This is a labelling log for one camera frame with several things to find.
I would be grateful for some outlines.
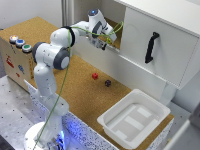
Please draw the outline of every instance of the cabinet handle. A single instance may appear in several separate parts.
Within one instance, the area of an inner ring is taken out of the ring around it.
[[[153,32],[153,36],[151,37],[150,41],[149,41],[149,45],[148,45],[148,49],[147,49],[147,54],[145,57],[145,63],[148,64],[149,62],[151,62],[153,60],[153,57],[151,57],[151,53],[153,50],[153,45],[154,45],[154,40],[157,39],[160,35],[156,32]]]

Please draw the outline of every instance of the black item on floor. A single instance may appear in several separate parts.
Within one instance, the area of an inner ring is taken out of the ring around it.
[[[0,135],[0,150],[15,150],[15,149]]]

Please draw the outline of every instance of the white plastic bin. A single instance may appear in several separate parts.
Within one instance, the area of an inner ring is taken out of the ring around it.
[[[122,147],[136,149],[169,113],[169,108],[136,89],[97,120]]]

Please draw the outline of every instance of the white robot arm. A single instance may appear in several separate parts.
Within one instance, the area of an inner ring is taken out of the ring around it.
[[[67,48],[77,43],[80,36],[88,36],[89,42],[93,46],[105,49],[106,44],[98,39],[98,35],[102,33],[110,34],[113,31],[113,28],[106,22],[100,10],[90,10],[88,16],[89,22],[81,21],[71,27],[66,26],[54,31],[51,34],[50,44],[38,42],[33,47],[32,54],[34,61],[37,63],[34,68],[34,78],[38,88],[36,96],[49,111],[52,110],[57,98],[55,94],[57,85],[53,68],[63,70],[68,66],[70,54]],[[114,33],[110,35],[112,42],[116,38]],[[67,114],[68,109],[68,103],[60,99],[40,137],[38,143],[40,148],[51,149],[48,147],[48,143],[56,139],[62,131],[61,117]],[[35,137],[35,140],[39,138],[40,133],[41,131]]]

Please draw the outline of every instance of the cable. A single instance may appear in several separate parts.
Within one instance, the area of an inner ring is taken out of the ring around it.
[[[114,27],[114,29],[111,31],[111,33],[109,33],[109,34],[107,34],[107,35],[95,34],[95,33],[92,33],[92,32],[90,32],[90,31],[88,31],[88,30],[79,28],[79,27],[72,27],[72,28],[78,28],[78,29],[84,30],[84,31],[86,31],[86,32],[88,32],[88,33],[91,33],[91,34],[94,34],[94,35],[98,35],[98,36],[106,36],[106,37],[109,37],[110,35],[112,35],[112,34],[114,34],[114,33],[117,33],[119,30],[121,30],[122,27],[123,27],[123,22],[118,23],[118,24]],[[69,54],[71,54],[71,44],[70,44],[70,43],[71,43],[71,38],[70,38],[70,31],[69,31],[69,30],[68,30],[68,37],[69,37],[69,41],[68,41],[68,42],[69,42]],[[48,123],[48,121],[49,121],[49,119],[50,119],[50,117],[51,117],[51,115],[52,115],[52,113],[53,113],[53,111],[54,111],[54,109],[55,109],[55,107],[56,107],[58,101],[59,101],[59,98],[60,98],[60,96],[61,96],[61,93],[62,93],[64,84],[65,84],[65,81],[66,81],[68,69],[69,69],[69,65],[67,66],[67,69],[66,69],[66,72],[65,72],[65,77],[64,77],[64,80],[63,80],[61,89],[60,89],[59,96],[58,96],[58,98],[57,98],[57,100],[56,100],[56,103],[54,104],[54,106],[53,106],[53,108],[52,108],[52,110],[51,110],[51,112],[50,112],[50,114],[49,114],[49,116],[48,116],[48,118],[47,118],[47,121],[45,122],[45,124],[44,124],[44,126],[43,126],[43,128],[42,128],[42,131],[41,131],[41,133],[40,133],[40,135],[39,135],[39,137],[38,137],[38,139],[37,139],[37,141],[36,141],[36,143],[35,143],[35,146],[34,146],[33,150],[35,150],[35,148],[36,148],[36,146],[37,146],[37,144],[38,144],[38,142],[39,142],[39,140],[40,140],[40,137],[42,136],[42,133],[43,133],[43,131],[44,131],[44,128],[46,127],[46,125],[47,125],[47,123]]]

